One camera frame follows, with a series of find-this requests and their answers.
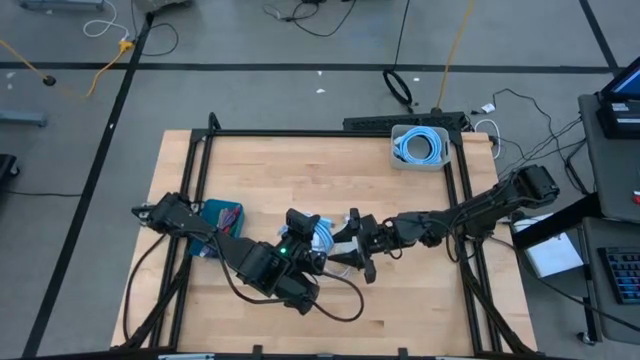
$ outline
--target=keyboard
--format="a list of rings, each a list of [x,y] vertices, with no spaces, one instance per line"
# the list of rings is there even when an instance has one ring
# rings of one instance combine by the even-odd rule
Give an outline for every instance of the keyboard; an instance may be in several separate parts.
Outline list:
[[[462,131],[468,122],[463,112],[346,118],[342,122],[344,130],[352,131],[391,132],[394,125],[437,126]]]
[[[619,304],[640,304],[640,247],[598,248]]]

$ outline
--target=teal box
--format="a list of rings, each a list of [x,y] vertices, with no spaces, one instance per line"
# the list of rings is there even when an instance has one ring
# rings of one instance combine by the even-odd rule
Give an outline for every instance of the teal box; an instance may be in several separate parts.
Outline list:
[[[233,209],[236,206],[240,206],[240,214],[238,215],[238,219],[236,220],[236,223],[231,227],[231,231],[229,232],[229,235],[233,237],[240,237],[240,235],[242,234],[242,225],[244,224],[244,208],[242,207],[242,204],[232,202],[232,201],[210,199],[204,203],[204,207],[202,208],[202,213],[200,213],[200,216],[212,226],[217,226],[220,212],[223,209]],[[203,242],[200,242],[200,241],[191,242],[191,247],[189,247],[189,253],[193,256],[200,256],[200,257],[208,257],[208,258],[218,257],[218,252],[214,248],[208,245],[205,245]]]

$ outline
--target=white cable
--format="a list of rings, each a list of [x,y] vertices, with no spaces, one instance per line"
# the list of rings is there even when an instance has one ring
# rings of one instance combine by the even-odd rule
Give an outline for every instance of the white cable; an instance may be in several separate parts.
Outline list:
[[[500,140],[500,128],[498,128],[498,124],[496,124],[495,121],[491,120],[491,119],[482,119],[480,121],[478,121],[474,126],[473,126],[473,131],[478,131],[478,125],[482,124],[482,123],[491,123],[493,125],[494,128],[496,128],[496,135],[498,136],[498,152],[493,156],[494,159],[497,159],[498,156],[500,156],[500,149],[502,149],[502,140]]]
[[[82,32],[88,37],[100,37],[104,35],[109,30],[109,28],[111,28],[112,26],[115,26],[117,28],[124,30],[125,33],[124,33],[124,37],[122,38],[123,41],[129,39],[129,29],[127,29],[126,27],[120,24],[115,23],[116,19],[118,18],[118,10],[116,10],[116,7],[109,0],[104,0],[104,2],[106,2],[113,9],[113,19],[111,19],[111,21],[100,20],[100,19],[87,21],[82,27]],[[102,31],[98,33],[90,34],[89,32],[87,32],[87,27],[93,24],[104,24],[105,27]]]

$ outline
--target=concrete floor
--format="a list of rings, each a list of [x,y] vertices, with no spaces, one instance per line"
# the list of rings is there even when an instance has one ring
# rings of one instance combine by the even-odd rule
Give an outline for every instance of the concrete floor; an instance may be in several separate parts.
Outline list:
[[[634,0],[588,0],[620,66],[640,54]],[[131,26],[128,0],[112,0],[118,22]],[[290,11],[295,0],[275,0]],[[171,23],[180,45],[163,57],[142,57],[153,64],[254,64],[236,71],[211,66],[192,70],[138,70],[128,91],[75,251],[53,308],[38,355],[107,349],[128,273],[138,223],[129,213],[146,198],[157,150],[166,129],[203,127],[216,112],[224,128],[340,129],[342,119],[403,114],[379,71],[257,71],[255,64],[388,64],[393,62],[404,1],[360,0],[333,37],[315,38],[291,23],[279,23],[262,12],[262,0],[195,0],[193,7],[157,16],[154,24]],[[349,4],[328,0],[308,22],[316,31],[331,29]],[[401,64],[443,65],[464,13],[462,0],[413,1],[400,51]],[[46,70],[59,84],[82,92],[93,70],[74,67],[108,62],[122,37],[118,29],[100,38],[82,34],[85,21],[111,13],[56,8],[52,13],[25,11],[16,1],[0,2],[0,40],[10,42],[35,62],[57,63]],[[135,11],[138,26],[143,15]],[[170,47],[173,35],[158,28],[145,52]],[[22,174],[14,190],[81,193],[121,90],[130,53],[119,70],[101,79],[96,94],[77,100],[45,88],[30,71],[16,70],[0,51],[0,108],[43,111],[48,127],[0,125],[0,153],[20,157]],[[474,68],[454,72],[442,104],[445,111],[469,112],[491,101],[505,87],[533,96],[553,117],[559,130],[577,118],[577,96],[601,89],[610,79],[607,62],[579,0],[483,0],[476,4],[458,54],[457,65],[546,66],[546,74]],[[588,67],[585,74],[563,74],[558,66]],[[405,72],[416,112],[435,103],[441,73]],[[318,94],[318,89],[325,92]],[[527,150],[548,136],[545,118],[526,100],[498,97],[490,115],[501,135]],[[473,122],[483,117],[474,117]],[[570,144],[584,136],[581,125],[561,138]],[[517,149],[503,148],[498,169],[517,160]],[[547,166],[562,195],[551,209],[579,198],[557,155],[537,163]],[[588,187],[593,176],[582,150],[575,164]],[[78,206],[77,198],[4,196],[0,200],[0,358],[21,356],[60,250]],[[540,350],[550,355],[588,359],[640,359],[640,348],[605,340],[596,347],[579,343],[585,329],[582,309],[549,293],[523,276]]]

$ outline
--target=table leg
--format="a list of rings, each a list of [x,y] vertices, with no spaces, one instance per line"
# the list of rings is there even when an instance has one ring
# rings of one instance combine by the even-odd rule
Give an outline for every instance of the table leg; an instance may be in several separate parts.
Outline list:
[[[513,235],[513,245],[519,250],[528,249],[580,224],[585,217],[602,217],[597,192],[583,197],[524,230],[518,231]]]

